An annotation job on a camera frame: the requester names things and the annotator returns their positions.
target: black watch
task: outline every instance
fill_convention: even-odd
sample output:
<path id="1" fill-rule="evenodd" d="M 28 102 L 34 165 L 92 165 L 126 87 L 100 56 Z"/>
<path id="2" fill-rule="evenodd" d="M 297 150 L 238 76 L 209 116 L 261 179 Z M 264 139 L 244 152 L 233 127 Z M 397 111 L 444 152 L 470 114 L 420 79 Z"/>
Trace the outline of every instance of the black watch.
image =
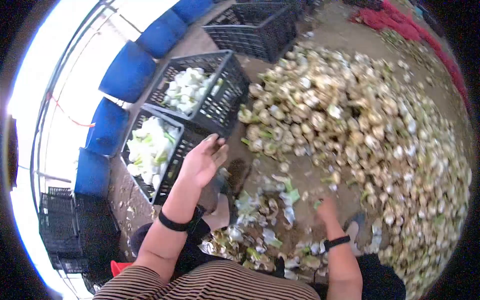
<path id="1" fill-rule="evenodd" d="M 346 237 L 341 237 L 341 238 L 335 239 L 335 240 L 326 240 L 324 242 L 325 251 L 328 252 L 328 250 L 330 250 L 330 248 L 333 248 L 333 247 L 341 245 L 341 244 L 348 243 L 349 241 L 350 241 L 350 236 L 349 235 L 347 235 Z"/>
<path id="2" fill-rule="evenodd" d="M 198 222 L 200 222 L 200 219 L 203 217 L 205 211 L 206 209 L 203 206 L 197 205 L 195 207 L 195 211 L 193 212 L 193 217 L 191 221 L 185 224 L 180 224 L 180 223 L 175 223 L 170 219 L 168 219 L 160 210 L 160 213 L 158 213 L 158 220 L 160 221 L 160 223 L 163 224 L 163 226 L 167 227 L 168 229 L 171 229 L 173 231 L 179 231 L 179 232 L 186 231 L 187 234 L 190 234 L 197 227 L 197 224 Z"/>

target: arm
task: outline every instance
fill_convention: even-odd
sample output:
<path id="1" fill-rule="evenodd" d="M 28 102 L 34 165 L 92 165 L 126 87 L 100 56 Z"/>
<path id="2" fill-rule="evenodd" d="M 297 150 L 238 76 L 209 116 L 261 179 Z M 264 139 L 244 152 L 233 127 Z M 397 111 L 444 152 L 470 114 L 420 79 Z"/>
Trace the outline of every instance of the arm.
<path id="1" fill-rule="evenodd" d="M 346 236 L 336 218 L 336 204 L 324 199 L 317 208 L 317 215 L 325 224 L 327 239 Z M 357 259 L 348 243 L 335 246 L 328 252 L 327 300 L 361 299 L 362 276 Z"/>
<path id="2" fill-rule="evenodd" d="M 179 176 L 162 207 L 163 214 L 175 223 L 185 224 L 193 217 L 202 188 L 215 175 L 218 167 L 227 159 L 225 140 L 217 140 L 213 134 L 190 151 L 183 161 Z M 221 148 L 215 151 L 216 145 Z M 170 280 L 180 251 L 187 239 L 186 232 L 166 228 L 156 219 L 150 227 L 133 263 L 155 271 L 160 280 Z"/>

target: ground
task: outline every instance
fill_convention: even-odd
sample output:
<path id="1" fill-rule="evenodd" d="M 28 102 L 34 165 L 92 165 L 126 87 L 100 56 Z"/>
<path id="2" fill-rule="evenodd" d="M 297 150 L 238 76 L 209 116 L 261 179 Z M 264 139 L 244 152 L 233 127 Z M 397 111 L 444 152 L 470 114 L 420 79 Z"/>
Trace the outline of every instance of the ground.
<path id="1" fill-rule="evenodd" d="M 216 51 L 216 45 L 201 26 L 231 3 L 231 1 L 226 1 L 217 4 L 211 12 L 191 25 L 186 36 L 175 46 L 168 57 L 158 62 L 155 78 L 159 76 L 159 71 L 162 69 L 163 63 L 165 63 L 169 57 Z M 399 9 L 404 13 L 409 11 L 409 8 L 404 4 L 396 2 L 394 2 L 394 4 L 397 4 Z M 471 125 L 468 122 L 462 100 L 451 84 L 447 73 L 435 74 L 434 84 L 430 86 L 426 84 L 425 77 L 432 75 L 424 66 L 418 65 L 415 60 L 405 57 L 391 46 L 389 47 L 384 43 L 379 34 L 365 25 L 349 22 L 349 16 L 354 11 L 354 8 L 344 5 L 342 2 L 333 1 L 325 3 L 322 8 L 317 7 L 317 10 L 317 12 L 312 12 L 314 16 L 313 21 L 303 21 L 299 25 L 299 40 L 310 40 L 319 46 L 330 49 L 342 49 L 350 54 L 357 51 L 367 54 L 373 59 L 383 58 L 393 62 L 404 60 L 409 64 L 414 73 L 412 81 L 423 82 L 426 94 L 434 100 L 441 113 L 454 122 L 457 141 L 463 143 L 466 152 L 465 156 L 469 160 L 470 166 L 475 165 Z M 424 27 L 427 26 L 421 20 L 418 20 L 418 22 Z M 303 33 L 308 31 L 313 33 L 311 37 L 302 36 Z M 256 76 L 257 73 L 264 72 L 266 68 L 271 67 L 268 63 L 252 58 L 238 56 L 238 59 L 253 82 L 259 83 L 260 80 Z M 152 88 L 152 86 L 149 87 L 142 98 L 129 108 L 131 119 L 135 116 L 139 107 L 145 101 L 145 98 L 148 97 Z M 228 141 L 230 153 L 226 165 L 235 160 L 242 161 L 248 166 L 256 159 L 256 157 L 248 151 L 247 147 L 240 142 L 240 138 L 244 135 L 244 132 L 244 126 L 237 124 L 234 133 Z M 294 187 L 299 189 L 301 195 L 303 195 L 304 192 L 308 192 L 309 197 L 330 195 L 336 199 L 338 219 L 341 224 L 360 210 L 360 192 L 357 188 L 348 188 L 345 184 L 340 184 L 337 192 L 332 192 L 326 185 L 320 183 L 320 178 L 326 176 L 326 172 L 322 168 L 314 167 L 308 156 L 295 157 L 293 160 L 294 157 L 295 156 L 288 157 L 288 159 L 292 161 L 289 174 L 293 178 L 292 183 Z M 262 179 L 262 176 L 270 177 L 272 174 L 280 175 L 276 161 L 265 156 L 259 157 L 258 159 L 260 160 L 260 167 L 254 167 L 253 172 L 246 181 L 245 190 L 247 192 L 254 193 L 254 191 L 256 191 L 258 182 Z M 113 158 L 111 163 L 111 182 L 108 200 L 122 228 L 120 239 L 121 252 L 126 255 L 126 261 L 133 261 L 135 258 L 132 257 L 132 253 L 128 247 L 130 237 L 141 225 L 152 222 L 157 215 L 159 207 L 151 206 L 142 197 L 138 187 L 134 184 L 126 171 L 126 167 L 122 164 L 118 156 Z M 215 208 L 215 198 L 211 187 L 207 186 L 204 190 L 200 204 L 204 205 L 210 211 Z M 323 237 L 324 231 L 321 226 L 314 224 L 310 209 L 307 209 L 307 207 L 298 207 L 296 208 L 296 215 L 298 224 L 294 226 L 293 230 L 288 231 L 288 233 L 279 232 L 277 234 L 280 240 L 286 245 L 294 247 L 296 243 L 294 241 L 301 238 L 304 234 L 304 228 L 308 226 L 312 226 L 315 240 L 320 240 Z M 373 218 L 368 219 L 365 228 L 371 228 L 373 221 Z M 360 235 L 359 245 L 366 244 L 370 239 L 371 230 L 364 230 Z"/>

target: red stool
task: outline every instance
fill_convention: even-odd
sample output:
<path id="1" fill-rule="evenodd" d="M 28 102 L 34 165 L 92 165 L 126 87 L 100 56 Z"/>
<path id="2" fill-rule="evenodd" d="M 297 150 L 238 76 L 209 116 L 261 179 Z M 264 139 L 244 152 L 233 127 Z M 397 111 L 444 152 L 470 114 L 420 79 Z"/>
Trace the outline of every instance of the red stool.
<path id="1" fill-rule="evenodd" d="M 133 263 L 117 263 L 116 261 L 111 261 L 110 262 L 110 268 L 112 269 L 113 277 L 120 274 L 123 271 L 123 269 L 131 266 L 132 264 Z"/>

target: blue barrel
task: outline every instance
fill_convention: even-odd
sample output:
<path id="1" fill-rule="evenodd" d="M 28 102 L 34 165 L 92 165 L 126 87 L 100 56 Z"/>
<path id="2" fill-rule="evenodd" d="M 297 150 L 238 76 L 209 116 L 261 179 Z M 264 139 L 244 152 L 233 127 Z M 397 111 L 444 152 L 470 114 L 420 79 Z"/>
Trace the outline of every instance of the blue barrel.
<path id="1" fill-rule="evenodd" d="M 137 39 L 137 44 L 156 59 L 164 57 L 183 37 L 188 26 L 172 10 L 153 21 Z"/>
<path id="2" fill-rule="evenodd" d="M 190 25 L 206 14 L 212 5 L 212 0 L 180 0 L 172 9 L 186 24 Z"/>
<path id="3" fill-rule="evenodd" d="M 108 67 L 98 89 L 125 102 L 135 103 L 152 79 L 155 67 L 148 53 L 128 41 Z"/>
<path id="4" fill-rule="evenodd" d="M 100 154 L 80 148 L 74 192 L 92 197 L 106 197 L 109 182 L 110 165 L 108 159 Z"/>
<path id="5" fill-rule="evenodd" d="M 95 126 L 88 130 L 85 149 L 97 154 L 115 155 L 127 129 L 128 112 L 103 98 L 96 108 L 92 123 Z"/>

